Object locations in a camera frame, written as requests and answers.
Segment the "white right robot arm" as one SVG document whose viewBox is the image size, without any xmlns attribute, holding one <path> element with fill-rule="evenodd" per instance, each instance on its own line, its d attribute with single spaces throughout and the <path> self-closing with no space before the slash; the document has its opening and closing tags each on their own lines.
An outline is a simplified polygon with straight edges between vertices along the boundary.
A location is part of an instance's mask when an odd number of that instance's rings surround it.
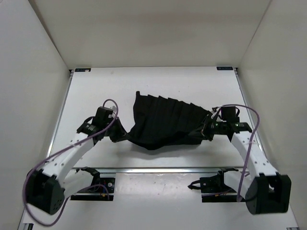
<svg viewBox="0 0 307 230">
<path fill-rule="evenodd" d="M 240 121 L 237 107 L 237 104 L 218 107 L 205 117 L 201 127 L 201 136 L 206 140 L 212 141 L 215 135 L 227 136 L 244 161 L 241 172 L 225 172 L 215 179 L 215 187 L 221 192 L 235 190 L 237 200 L 244 200 L 252 215 L 286 213 L 291 179 L 269 162 L 254 140 L 257 129 Z"/>
</svg>

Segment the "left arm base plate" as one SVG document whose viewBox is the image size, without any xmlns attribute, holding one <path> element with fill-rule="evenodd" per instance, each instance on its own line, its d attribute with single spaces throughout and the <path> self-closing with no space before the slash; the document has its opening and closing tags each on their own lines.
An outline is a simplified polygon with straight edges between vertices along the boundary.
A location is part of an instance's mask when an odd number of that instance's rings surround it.
<svg viewBox="0 0 307 230">
<path fill-rule="evenodd" d="M 101 173 L 100 180 L 94 188 L 83 189 L 70 197 L 72 201 L 113 201 L 116 185 L 115 173 Z"/>
</svg>

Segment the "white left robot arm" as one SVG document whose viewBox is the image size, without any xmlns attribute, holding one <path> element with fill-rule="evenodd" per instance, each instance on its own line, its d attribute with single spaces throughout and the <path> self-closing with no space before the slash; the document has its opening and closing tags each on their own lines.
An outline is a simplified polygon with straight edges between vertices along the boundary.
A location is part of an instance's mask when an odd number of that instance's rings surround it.
<svg viewBox="0 0 307 230">
<path fill-rule="evenodd" d="M 76 163 L 104 137 L 112 142 L 126 140 L 127 132 L 117 117 L 117 109 L 98 107 L 95 116 L 85 119 L 69 145 L 29 172 L 24 186 L 26 204 L 54 215 L 71 195 L 100 186 L 100 173 L 94 168 L 73 170 Z"/>
</svg>

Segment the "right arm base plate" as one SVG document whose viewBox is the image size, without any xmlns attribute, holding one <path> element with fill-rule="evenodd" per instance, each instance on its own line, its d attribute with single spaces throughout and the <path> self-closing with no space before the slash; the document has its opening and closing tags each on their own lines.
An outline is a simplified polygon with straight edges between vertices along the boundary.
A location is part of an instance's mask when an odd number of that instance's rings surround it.
<svg viewBox="0 0 307 230">
<path fill-rule="evenodd" d="M 203 203 L 227 203 L 245 202 L 241 197 L 237 200 L 236 191 L 225 183 L 230 173 L 239 173 L 240 180 L 242 172 L 237 168 L 221 168 L 216 175 L 200 177 L 188 185 L 190 190 L 200 190 Z"/>
</svg>

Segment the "black pleated skirt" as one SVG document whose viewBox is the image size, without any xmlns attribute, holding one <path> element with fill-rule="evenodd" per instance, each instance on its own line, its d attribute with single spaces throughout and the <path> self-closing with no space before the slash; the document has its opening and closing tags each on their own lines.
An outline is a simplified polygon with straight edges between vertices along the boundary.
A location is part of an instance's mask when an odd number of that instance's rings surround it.
<svg viewBox="0 0 307 230">
<path fill-rule="evenodd" d="M 173 145 L 199 145 L 202 139 L 190 133 L 211 114 L 193 103 L 141 95 L 137 91 L 133 105 L 135 124 L 128 133 L 128 140 L 147 150 Z"/>
</svg>

